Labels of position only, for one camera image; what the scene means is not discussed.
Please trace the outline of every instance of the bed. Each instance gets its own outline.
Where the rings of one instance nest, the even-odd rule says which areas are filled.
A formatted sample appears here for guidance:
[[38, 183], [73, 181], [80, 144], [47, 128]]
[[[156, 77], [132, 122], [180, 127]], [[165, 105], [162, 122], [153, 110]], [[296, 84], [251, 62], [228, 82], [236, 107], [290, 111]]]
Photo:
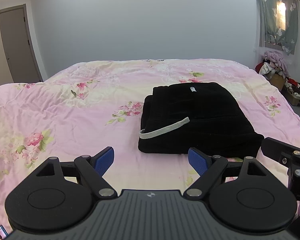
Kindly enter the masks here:
[[[257, 133], [300, 147], [300, 118], [277, 88], [237, 62], [78, 63], [45, 82], [0, 86], [0, 224], [11, 231], [5, 198], [45, 159], [57, 156], [60, 161], [72, 161], [80, 155], [95, 155], [106, 146], [114, 148], [115, 159], [104, 178], [118, 193], [123, 188], [183, 192], [198, 178], [187, 155], [138, 150], [144, 98], [155, 86], [183, 82], [219, 83], [231, 92]], [[222, 107], [222, 102], [216, 98], [211, 107]], [[257, 159], [287, 185], [284, 166], [263, 156], [261, 150]]]

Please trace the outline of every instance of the white drawstring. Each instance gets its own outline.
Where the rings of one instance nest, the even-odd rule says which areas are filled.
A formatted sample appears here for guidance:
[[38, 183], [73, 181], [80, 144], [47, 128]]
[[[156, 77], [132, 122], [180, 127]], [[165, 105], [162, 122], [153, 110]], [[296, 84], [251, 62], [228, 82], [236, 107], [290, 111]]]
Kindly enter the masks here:
[[186, 117], [185, 119], [179, 121], [179, 122], [176, 122], [174, 124], [171, 124], [171, 125], [168, 125], [166, 127], [163, 127], [161, 129], [158, 129], [158, 130], [155, 130], [155, 131], [152, 131], [152, 132], [149, 132], [149, 133], [143, 133], [143, 131], [145, 129], [142, 129], [140, 132], [139, 132], [139, 136], [141, 139], [149, 139], [149, 138], [153, 138], [153, 137], [156, 137], [158, 135], [161, 135], [161, 134], [164, 134], [164, 133], [167, 133], [167, 132], [170, 132], [172, 130], [175, 130], [175, 129], [178, 129], [179, 127], [183, 126], [184, 124], [186, 123], [189, 123], [190, 122], [190, 119], [189, 117]]

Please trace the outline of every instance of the circular black disc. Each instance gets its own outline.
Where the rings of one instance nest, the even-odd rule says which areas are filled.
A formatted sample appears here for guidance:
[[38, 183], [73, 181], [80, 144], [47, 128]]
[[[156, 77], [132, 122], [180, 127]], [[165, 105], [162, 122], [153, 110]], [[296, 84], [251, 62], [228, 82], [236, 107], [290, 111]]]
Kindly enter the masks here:
[[253, 178], [248, 184], [221, 184], [209, 196], [211, 211], [226, 225], [243, 232], [266, 233], [285, 228], [297, 210], [294, 195], [283, 185], [255, 185]]
[[64, 180], [58, 184], [52, 181], [45, 185], [20, 184], [8, 195], [5, 209], [13, 227], [40, 233], [62, 230], [80, 222], [91, 211], [92, 204], [88, 189]]

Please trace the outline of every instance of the pile of clothes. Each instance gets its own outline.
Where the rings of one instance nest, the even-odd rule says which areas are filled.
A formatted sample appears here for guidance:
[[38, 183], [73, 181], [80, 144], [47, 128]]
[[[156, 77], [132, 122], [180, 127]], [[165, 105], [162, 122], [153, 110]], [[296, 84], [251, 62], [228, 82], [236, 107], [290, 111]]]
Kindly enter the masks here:
[[291, 94], [300, 97], [300, 83], [292, 78], [287, 78], [284, 86]]
[[289, 77], [288, 66], [283, 57], [280, 51], [266, 51], [262, 55], [263, 62], [256, 66], [257, 73], [263, 75], [267, 80], [272, 79], [274, 74], [278, 74], [284, 79]]

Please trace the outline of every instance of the cardboard box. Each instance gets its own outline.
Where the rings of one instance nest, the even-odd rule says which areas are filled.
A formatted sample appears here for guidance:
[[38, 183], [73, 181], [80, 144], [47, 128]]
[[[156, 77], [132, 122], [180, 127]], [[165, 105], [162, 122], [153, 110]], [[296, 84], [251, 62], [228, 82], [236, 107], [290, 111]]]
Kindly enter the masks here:
[[282, 89], [281, 93], [290, 104], [293, 106], [300, 106], [300, 97], [290, 93], [285, 87]]
[[272, 77], [272, 79], [269, 80], [269, 82], [281, 92], [285, 83], [285, 79], [278, 74], [274, 74], [274, 76]]

